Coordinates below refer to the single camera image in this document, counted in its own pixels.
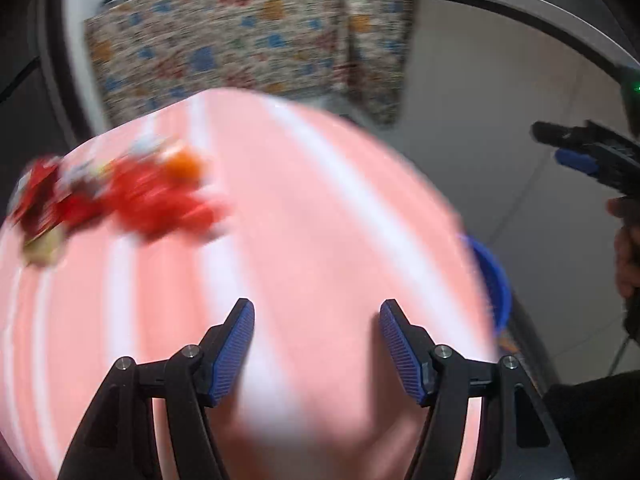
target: dark pants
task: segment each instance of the dark pants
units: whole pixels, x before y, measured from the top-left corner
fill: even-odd
[[[578,480],[640,478],[640,371],[557,384],[544,401]]]

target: blue bowl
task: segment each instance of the blue bowl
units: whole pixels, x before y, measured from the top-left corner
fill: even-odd
[[[500,333],[506,326],[511,313],[511,286],[504,269],[495,256],[480,242],[466,237],[466,242],[474,250],[476,263],[482,274],[487,296],[494,313],[494,330]]]

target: patterned fabric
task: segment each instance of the patterned fabric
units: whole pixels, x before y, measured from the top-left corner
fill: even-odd
[[[345,0],[349,19],[349,96],[382,124],[399,111],[413,0]]]
[[[410,0],[131,0],[88,20],[86,38],[114,125],[209,88],[347,83],[389,123],[410,9]]]
[[[118,125],[209,88],[339,88],[339,15],[340,0],[131,0],[86,34]]]

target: pink cloth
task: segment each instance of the pink cloth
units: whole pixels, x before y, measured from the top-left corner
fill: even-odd
[[[55,267],[24,267],[0,232],[0,431],[36,480],[55,478],[114,360],[165,359],[255,304],[232,394],[210,412],[234,480],[402,479],[426,410],[404,394],[377,312],[396,298],[434,340],[490,360],[487,300],[450,206],[351,124],[262,94],[219,89],[85,143],[66,163],[107,162],[139,136],[177,136],[210,162],[207,189],[234,207],[206,244],[153,243],[109,218],[68,241]],[[470,404],[457,478],[470,477]],[[156,410],[165,478],[175,477]]]

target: white stripe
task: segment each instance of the white stripe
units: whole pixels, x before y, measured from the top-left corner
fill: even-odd
[[[153,135],[155,118],[156,113],[153,113],[143,119],[145,123],[139,137]],[[118,357],[128,355],[135,359],[140,355],[136,320],[136,248],[139,241],[137,235],[124,233],[109,246],[104,309],[107,368],[111,368]]]
[[[15,447],[12,451],[15,457],[20,461],[27,473],[35,480],[35,469],[31,463],[27,445],[22,434],[20,425],[20,416],[18,414],[18,402],[15,395],[15,378],[14,378],[14,324],[15,316],[18,312],[18,293],[20,291],[20,278],[22,276],[22,266],[20,265],[15,272],[14,282],[11,287],[9,296],[9,316],[6,326],[4,327],[4,341],[2,353],[4,354],[4,394],[6,395],[7,413],[11,430],[14,434]]]
[[[51,416],[49,403],[49,369],[47,367],[47,321],[49,319],[49,301],[51,281],[54,270],[45,269],[38,280],[35,312],[33,314],[33,333],[31,335],[33,352],[31,354],[31,381],[35,403],[36,421],[40,431],[40,439],[49,465],[55,475],[62,465],[62,453],[58,447],[56,431]]]
[[[457,299],[436,263],[420,250],[420,240],[377,195],[363,176],[316,129],[283,99],[265,97],[267,108],[313,160],[368,231],[372,243],[430,314],[429,332],[436,343],[454,346],[468,359],[487,358],[486,345],[470,330]]]
[[[98,150],[102,145],[102,136],[97,136],[91,139],[91,145],[89,146],[89,153],[87,154],[86,160],[91,161],[98,155]]]
[[[4,249],[6,247],[6,240],[9,237],[9,231],[11,230],[11,221],[6,219],[0,227],[0,265],[4,260]]]
[[[204,117],[203,94],[188,99],[190,143],[201,152],[217,158],[212,132]],[[221,180],[221,165],[216,164]],[[312,428],[281,369],[269,340],[260,311],[264,302],[242,272],[237,243],[232,234],[214,240],[200,250],[206,295],[210,298],[210,319],[221,323],[238,298],[254,301],[255,331],[244,371],[239,379],[239,411],[248,426],[252,441],[268,467],[270,477],[278,480],[338,478],[329,457],[318,450]]]

